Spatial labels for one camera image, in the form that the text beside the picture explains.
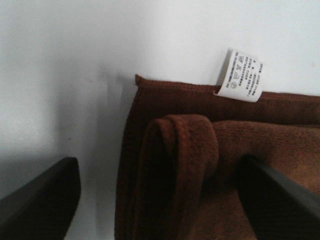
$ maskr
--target folded towel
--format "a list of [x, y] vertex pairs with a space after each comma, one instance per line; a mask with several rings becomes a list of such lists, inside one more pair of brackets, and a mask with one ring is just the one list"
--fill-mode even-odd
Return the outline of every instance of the folded towel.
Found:
[[255, 240], [238, 197], [239, 159], [257, 156], [320, 193], [320, 97], [264, 92], [256, 103], [218, 86], [146, 80], [127, 119], [116, 240]]

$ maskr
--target towel fold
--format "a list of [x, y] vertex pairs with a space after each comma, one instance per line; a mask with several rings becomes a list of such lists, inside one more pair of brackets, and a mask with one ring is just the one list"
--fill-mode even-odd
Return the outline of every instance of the towel fold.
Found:
[[320, 193], [320, 97], [264, 92], [256, 103], [217, 86], [146, 80], [123, 137], [116, 240], [255, 240], [236, 189], [255, 155]]

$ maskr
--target care label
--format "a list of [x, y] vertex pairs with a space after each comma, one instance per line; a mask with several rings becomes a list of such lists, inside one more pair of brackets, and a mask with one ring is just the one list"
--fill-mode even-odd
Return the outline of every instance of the care label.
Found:
[[217, 96], [256, 102], [262, 94], [266, 65], [247, 54], [233, 50], [223, 84]]

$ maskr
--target microfiber towel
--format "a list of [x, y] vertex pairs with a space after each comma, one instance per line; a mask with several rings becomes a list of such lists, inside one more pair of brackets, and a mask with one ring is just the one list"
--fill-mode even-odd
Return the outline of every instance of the microfiber towel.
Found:
[[136, 83], [116, 240], [256, 240], [236, 188], [247, 154], [320, 193], [320, 97], [263, 92], [252, 103], [215, 96], [219, 86]]

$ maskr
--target black object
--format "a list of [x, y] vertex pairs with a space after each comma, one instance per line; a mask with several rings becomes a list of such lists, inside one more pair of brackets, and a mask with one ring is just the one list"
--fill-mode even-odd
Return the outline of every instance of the black object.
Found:
[[259, 240], [320, 240], [319, 195], [250, 155], [242, 158], [237, 189]]
[[66, 157], [0, 200], [0, 240], [62, 240], [81, 193], [78, 161]]

